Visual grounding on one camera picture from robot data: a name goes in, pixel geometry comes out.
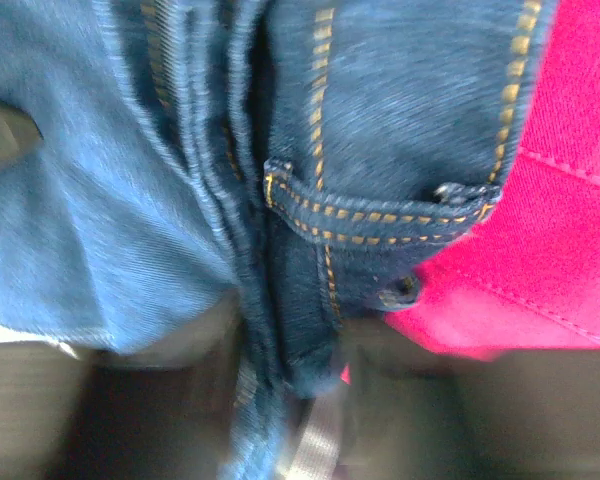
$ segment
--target seam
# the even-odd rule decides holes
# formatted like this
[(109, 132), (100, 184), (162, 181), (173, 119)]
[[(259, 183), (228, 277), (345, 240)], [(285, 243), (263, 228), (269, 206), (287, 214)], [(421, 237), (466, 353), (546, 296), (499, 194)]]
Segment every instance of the seam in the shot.
[[(169, 116), (169, 111), (173, 106), (172, 96), (169, 93), (171, 86), (168, 83), (168, 74), (165, 72), (165, 47), (162, 44), (162, 35), (160, 32), (160, 22), (164, 21), (161, 19), (161, 15), (164, 15), (164, 12), (162, 12), (160, 7), (156, 4), (156, 0), (144, 0), (140, 4), (140, 11), (148, 31), (147, 53), (149, 56), (149, 68), (151, 70), (151, 79), (153, 80), (153, 89), (156, 93), (158, 102), (160, 102), (165, 113)], [(168, 126), (171, 141), (178, 149), (181, 149), (182, 142), (180, 140), (177, 122), (169, 118)]]
[(542, 9), (540, 0), (524, 2), (522, 13), (518, 17), (517, 33), (511, 41), (511, 52), (515, 58), (507, 66), (507, 85), (502, 90), (502, 110), (500, 111), (500, 127), (496, 134), (495, 163), (489, 174), (488, 183), (493, 183), (502, 169), (506, 154), (506, 143), (509, 139), (513, 117), (517, 106), (522, 75), (529, 57), (531, 34), (538, 22), (538, 14)]
[(227, 160), (229, 160), (229, 165), (231, 165), (231, 170), (233, 170), (233, 174), (235, 177), (242, 181), (242, 172), (240, 172), (240, 167), (238, 166), (238, 162), (236, 162), (236, 158), (233, 155), (233, 137), (229, 132), (228, 126), (222, 127), (222, 131), (224, 132), (224, 136), (227, 140)]
[(311, 150), (316, 160), (316, 188), (322, 190), (324, 187), (324, 152), (322, 135), (322, 105), (324, 93), (327, 89), (327, 69), (329, 67), (329, 53), (331, 51), (331, 38), (333, 36), (332, 24), (335, 8), (319, 10), (316, 13), (313, 30), (313, 64), (311, 69), (315, 73), (311, 94), (311, 114), (309, 125), (311, 126)]
[(267, 203), (269, 206), (273, 205), (272, 199), (272, 190), (273, 185), (278, 185), (280, 189), (284, 190), (291, 199), (293, 199), (296, 204), (300, 205), (302, 208), (309, 209), (313, 213), (322, 213), (327, 217), (335, 217), (338, 220), (351, 220), (353, 222), (360, 222), (362, 220), (367, 220), (373, 223), (412, 223), (418, 222), (423, 225), (428, 225), (430, 223), (438, 222), (438, 223), (451, 223), (454, 222), (456, 224), (461, 224), (469, 220), (471, 217), (478, 217), (480, 219), (483, 217), (486, 212), (492, 209), (495, 205), (485, 204), (482, 208), (460, 217), (426, 217), (419, 215), (404, 215), (400, 213), (384, 213), (384, 212), (358, 212), (354, 210), (346, 210), (343, 208), (338, 208), (329, 204), (321, 204), (317, 202), (312, 202), (307, 198), (295, 193), (291, 186), (288, 183), (280, 180), (282, 177), (274, 174), (267, 175)]
[(544, 163), (545, 165), (548, 165), (550, 167), (557, 168), (558, 170), (561, 170), (562, 172), (565, 172), (569, 175), (577, 177), (581, 180), (585, 180), (586, 182), (589, 182), (593, 185), (600, 187), (600, 175), (597, 175), (596, 173), (594, 173), (590, 170), (585, 170), (582, 168), (574, 168), (573, 166), (571, 166), (570, 164), (568, 164), (566, 162), (559, 162), (558, 160), (556, 160), (553, 157), (544, 156), (540, 153), (533, 152), (524, 147), (520, 147), (519, 151), (520, 151), (521, 155), (524, 155), (525, 157), (528, 157), (531, 160), (536, 160), (537, 162)]
[[(309, 125), (311, 126), (311, 142), (312, 142), (312, 153), (316, 160), (316, 189), (322, 190), (324, 187), (324, 177), (322, 176), (324, 171), (324, 149), (323, 149), (323, 135), (322, 135), (322, 105), (324, 102), (324, 94), (327, 89), (327, 74), (329, 67), (329, 54), (331, 52), (331, 39), (333, 36), (333, 16), (335, 8), (328, 8), (324, 10), (318, 10), (316, 12), (316, 18), (313, 30), (313, 65), (312, 70), (315, 72), (316, 77), (312, 84), (311, 104), (314, 107), (311, 115), (309, 115)], [(305, 200), (303, 204), (309, 205), (309, 201)], [(300, 228), (308, 229), (308, 225), (305, 225), (298, 220), (295, 220)], [(319, 232), (317, 228), (312, 228), (311, 232)], [(331, 232), (323, 232), (325, 238), (330, 238)], [(336, 234), (336, 239), (341, 241), (344, 235)], [(329, 302), (331, 303), (331, 309), (335, 313), (336, 318), (342, 322), (340, 316), (340, 305), (338, 304), (337, 289), (336, 289), (336, 278), (333, 273), (333, 265), (331, 259), (331, 247), (326, 245), (324, 247), (325, 266), (327, 269), (327, 282), (329, 284)]]
[(339, 243), (353, 243), (354, 245), (366, 245), (366, 246), (377, 246), (377, 245), (405, 245), (410, 243), (431, 243), (440, 244), (444, 241), (452, 241), (457, 238), (462, 232), (450, 232), (445, 235), (419, 235), (412, 237), (367, 237), (363, 235), (346, 235), (338, 233), (333, 230), (324, 230), (322, 228), (314, 227), (306, 223), (301, 222), (297, 218), (294, 218), (284, 206), (273, 202), (271, 207), (275, 207), (296, 227), (305, 233), (308, 233), (314, 237), (323, 238), (329, 241), (335, 241)]
[(327, 282), (329, 283), (329, 301), (331, 308), (336, 314), (336, 317), (340, 319), (340, 305), (338, 304), (338, 298), (336, 297), (336, 277), (333, 273), (333, 266), (331, 264), (331, 247), (325, 245), (324, 247), (324, 263), (327, 267)]
[(527, 300), (526, 298), (524, 298), (510, 290), (505, 290), (504, 288), (498, 287), (497, 285), (487, 282), (481, 278), (474, 277), (473, 275), (469, 275), (469, 274), (463, 272), (462, 270), (449, 269), (449, 268), (446, 268), (444, 265), (440, 264), (439, 262), (434, 262), (434, 263), (442, 270), (453, 271), (453, 272), (457, 273), (458, 275), (465, 277), (468, 280), (471, 280), (472, 282), (480, 285), (481, 287), (483, 287), (501, 297), (504, 297), (518, 305), (521, 305), (529, 310), (535, 311), (536, 313), (539, 313), (542, 316), (548, 318), (549, 320), (552, 320), (553, 322), (557, 323), (561, 327), (566, 328), (567, 330), (571, 330), (571, 331), (575, 332), (576, 334), (580, 335), (581, 337), (584, 337), (587, 340), (590, 340), (591, 342), (600, 345), (600, 336), (599, 335), (596, 335), (595, 333), (590, 332), (586, 328), (583, 328), (580, 325), (573, 323), (572, 321), (557, 314), (556, 312), (551, 311), (550, 309), (548, 309), (546, 307), (543, 307), (542, 305), (539, 305), (531, 300)]

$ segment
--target blue denim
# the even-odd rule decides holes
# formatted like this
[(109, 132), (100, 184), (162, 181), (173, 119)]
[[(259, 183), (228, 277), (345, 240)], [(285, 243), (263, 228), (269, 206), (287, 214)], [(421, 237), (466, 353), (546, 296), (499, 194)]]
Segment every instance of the blue denim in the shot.
[(131, 353), (238, 286), (221, 476), (269, 478), (341, 318), (495, 208), (556, 3), (0, 1), (0, 100), (44, 138), (0, 173), (0, 324)]
[(273, 2), (263, 190), (298, 394), (333, 378), (342, 317), (410, 305), (412, 268), (495, 208), (557, 1), (542, 3)]

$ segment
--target jeans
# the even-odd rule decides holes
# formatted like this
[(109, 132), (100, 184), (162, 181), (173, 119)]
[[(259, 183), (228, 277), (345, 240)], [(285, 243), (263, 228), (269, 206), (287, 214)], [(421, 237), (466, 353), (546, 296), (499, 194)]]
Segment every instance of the jeans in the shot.
[(0, 1), (0, 100), (44, 139), (0, 173), (0, 324), (131, 353), (237, 286), (224, 475), (267, 478), (340, 319), (495, 208), (556, 3)]

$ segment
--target pink bag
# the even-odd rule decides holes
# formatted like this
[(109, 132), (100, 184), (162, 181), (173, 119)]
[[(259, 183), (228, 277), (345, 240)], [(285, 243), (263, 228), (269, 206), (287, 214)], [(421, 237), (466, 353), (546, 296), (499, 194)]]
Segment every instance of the pink bag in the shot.
[(600, 348), (600, 0), (563, 0), (504, 199), (388, 323), (440, 353)]

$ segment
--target pink fabric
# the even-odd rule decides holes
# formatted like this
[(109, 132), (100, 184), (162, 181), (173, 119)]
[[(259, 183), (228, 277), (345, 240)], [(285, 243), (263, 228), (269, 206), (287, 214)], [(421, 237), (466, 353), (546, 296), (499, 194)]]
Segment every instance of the pink fabric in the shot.
[(388, 322), (436, 352), (600, 348), (600, 0), (563, 0), (505, 195)]

